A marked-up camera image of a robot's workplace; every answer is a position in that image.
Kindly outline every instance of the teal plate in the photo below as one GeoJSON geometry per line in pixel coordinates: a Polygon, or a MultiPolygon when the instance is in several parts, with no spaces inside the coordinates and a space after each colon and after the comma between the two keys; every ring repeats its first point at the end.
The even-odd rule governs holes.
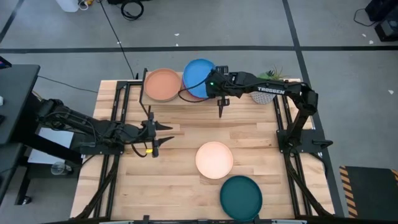
{"type": "Polygon", "coordinates": [[[259,186],[249,177],[241,175],[231,177],[223,184],[220,200],[224,212],[241,222],[253,220],[262,206],[259,186]]]}

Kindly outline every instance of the butcher block tabletop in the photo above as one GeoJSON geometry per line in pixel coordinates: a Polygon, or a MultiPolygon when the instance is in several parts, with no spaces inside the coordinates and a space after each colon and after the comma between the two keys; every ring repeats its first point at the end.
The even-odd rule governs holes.
{"type": "MultiPolygon", "coordinates": [[[[116,83],[117,80],[101,82],[94,118],[111,118],[116,83]]],[[[140,90],[140,86],[131,87],[126,116],[126,123],[136,126],[146,119],[138,102],[140,90]]],[[[160,147],[158,158],[138,157],[130,145],[126,146],[119,163],[112,220],[142,220],[144,215],[150,215],[151,220],[230,219],[220,205],[220,188],[234,175],[245,175],[259,185],[263,197],[260,218],[294,217],[284,157],[278,150],[273,103],[258,105],[250,95],[230,99],[222,118],[214,105],[152,105],[155,119],[173,127],[159,131],[158,137],[175,138],[160,147]],[[210,141],[222,142],[233,154],[234,166],[222,179],[202,176],[195,165],[197,150],[210,141]]],[[[281,98],[279,102],[286,127],[281,98]]],[[[290,99],[289,106],[294,119],[297,108],[290,99]]],[[[309,119],[305,128],[311,127],[309,119]]],[[[143,145],[136,146],[145,152],[143,145]]],[[[326,210],[334,213],[322,163],[309,154],[301,154],[301,160],[308,188],[326,210]]],[[[96,192],[102,162],[103,156],[97,155],[82,167],[71,217],[78,215],[96,192]]],[[[297,186],[296,189],[304,215],[301,193],[297,186]]],[[[105,192],[101,215],[105,214],[107,197],[105,192]]]]}

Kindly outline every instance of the black table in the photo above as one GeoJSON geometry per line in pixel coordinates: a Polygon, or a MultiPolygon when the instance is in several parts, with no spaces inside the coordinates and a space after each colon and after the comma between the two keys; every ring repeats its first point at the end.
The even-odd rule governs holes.
{"type": "MultiPolygon", "coordinates": [[[[39,70],[38,65],[13,65],[0,70],[0,96],[4,98],[0,114],[5,116],[0,124],[0,204],[17,166],[27,164],[23,156],[26,146],[74,164],[82,161],[80,153],[36,135],[39,123],[35,112],[40,108],[40,101],[32,89],[39,70]]],[[[28,185],[25,174],[19,195],[26,193],[28,185]]]]}

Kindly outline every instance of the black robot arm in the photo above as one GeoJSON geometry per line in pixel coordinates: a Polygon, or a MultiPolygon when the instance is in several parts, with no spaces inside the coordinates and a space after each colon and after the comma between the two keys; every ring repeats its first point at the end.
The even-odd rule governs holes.
{"type": "MultiPolygon", "coordinates": [[[[81,148],[106,147],[112,154],[112,149],[119,154],[119,146],[135,143],[152,143],[152,157],[159,155],[159,146],[173,138],[156,139],[156,131],[172,129],[154,121],[151,113],[148,120],[142,121],[141,128],[131,124],[117,121],[97,120],[81,114],[64,106],[60,100],[42,100],[41,107],[37,112],[37,119],[41,124],[52,129],[64,130],[66,126],[82,132],[86,135],[85,141],[80,143],[81,148]]],[[[106,154],[99,150],[92,150],[87,154],[106,154]]]]}
{"type": "Polygon", "coordinates": [[[309,116],[317,112],[318,94],[306,83],[265,80],[247,72],[231,72],[224,75],[212,70],[206,78],[206,92],[209,98],[237,96],[260,91],[290,97],[298,109],[293,123],[287,126],[285,143],[290,147],[301,145],[302,129],[309,116]]]}

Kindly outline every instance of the gray floor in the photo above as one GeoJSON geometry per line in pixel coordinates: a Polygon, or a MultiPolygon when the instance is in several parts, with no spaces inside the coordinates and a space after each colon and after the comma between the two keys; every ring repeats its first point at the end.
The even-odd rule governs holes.
{"type": "MultiPolygon", "coordinates": [[[[370,40],[373,46],[398,44],[382,43],[372,27],[353,22],[354,11],[369,1],[289,0],[300,45],[371,46],[370,40]]],[[[0,30],[15,5],[14,0],[0,1],[0,30]]],[[[152,0],[144,5],[143,17],[130,22],[121,17],[117,7],[104,4],[124,47],[293,46],[280,0],[152,0]]],[[[364,13],[359,13],[358,19],[369,22],[364,13]]],[[[100,5],[94,3],[87,11],[68,14],[54,0],[25,0],[0,42],[0,49],[92,47],[118,47],[100,5]]],[[[2,56],[12,63],[39,64],[39,75],[91,90],[98,89],[100,80],[131,77],[122,53],[2,56]]],[[[398,52],[304,52],[303,56],[311,83],[320,94],[323,129],[335,142],[329,150],[336,177],[340,165],[398,169],[394,147],[398,122],[393,112],[398,109],[398,52]]],[[[126,57],[139,73],[145,67],[181,71],[190,60],[208,58],[229,65],[230,70],[257,74],[276,65],[283,67],[288,77],[302,77],[294,51],[128,52],[126,57]]],[[[38,79],[34,89],[44,98],[59,98],[77,111],[93,113],[94,93],[43,79],[38,79]]],[[[5,223],[43,223],[69,217],[76,180],[34,180],[29,188],[34,202],[17,207],[13,202],[22,174],[19,169],[0,207],[5,223]]]]}

